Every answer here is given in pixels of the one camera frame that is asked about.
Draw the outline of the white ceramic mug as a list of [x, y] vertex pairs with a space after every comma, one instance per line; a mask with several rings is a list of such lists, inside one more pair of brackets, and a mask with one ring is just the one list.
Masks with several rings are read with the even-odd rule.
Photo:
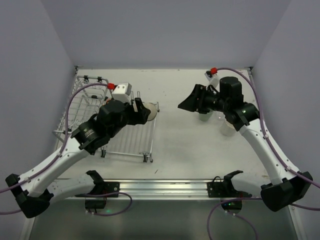
[[227, 120], [224, 120], [223, 124], [221, 125], [219, 129], [220, 133], [226, 137], [232, 137], [237, 132], [234, 128], [234, 126], [229, 123]]

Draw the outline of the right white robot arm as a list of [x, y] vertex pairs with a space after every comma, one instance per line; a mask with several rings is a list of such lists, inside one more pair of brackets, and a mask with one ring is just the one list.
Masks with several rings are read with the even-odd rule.
[[191, 94], [179, 105], [179, 109], [207, 114], [221, 112], [236, 131], [245, 138], [262, 162], [270, 179], [261, 186], [260, 196], [273, 212], [302, 199], [313, 180], [308, 172], [302, 172], [279, 149], [257, 107], [244, 100], [242, 83], [233, 76], [219, 81], [219, 90], [196, 84]]

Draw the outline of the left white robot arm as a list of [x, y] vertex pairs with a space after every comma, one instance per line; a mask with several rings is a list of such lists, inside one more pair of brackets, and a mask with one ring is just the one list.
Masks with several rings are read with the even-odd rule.
[[21, 175], [12, 173], [5, 179], [19, 210], [30, 219], [69, 197], [101, 197], [105, 182], [95, 170], [68, 180], [57, 181], [57, 178], [75, 163], [94, 155], [125, 126], [144, 125], [156, 115], [156, 106], [138, 97], [131, 102], [108, 100], [45, 160]]

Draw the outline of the beige brown cup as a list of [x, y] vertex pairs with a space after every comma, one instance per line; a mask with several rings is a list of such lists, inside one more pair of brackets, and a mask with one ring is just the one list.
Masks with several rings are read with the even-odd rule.
[[148, 115], [147, 121], [148, 122], [153, 121], [157, 116], [157, 112], [158, 112], [157, 106], [151, 102], [145, 102], [144, 107], [150, 110], [150, 114]]

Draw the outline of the clear glass cup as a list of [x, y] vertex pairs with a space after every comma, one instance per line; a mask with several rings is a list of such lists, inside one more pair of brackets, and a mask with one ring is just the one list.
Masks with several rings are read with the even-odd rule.
[[225, 119], [225, 115], [222, 112], [215, 111], [213, 113], [213, 117], [216, 121], [223, 121]]

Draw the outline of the light green cup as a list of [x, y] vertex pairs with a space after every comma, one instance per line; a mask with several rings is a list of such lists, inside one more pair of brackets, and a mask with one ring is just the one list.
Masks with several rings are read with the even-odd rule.
[[211, 118], [212, 115], [213, 115], [213, 112], [212, 112], [212, 111], [210, 111], [210, 112], [208, 112], [208, 113], [200, 113], [200, 114], [198, 115], [198, 118], [199, 118], [199, 120], [202, 121], [202, 122], [207, 122], [207, 121]]

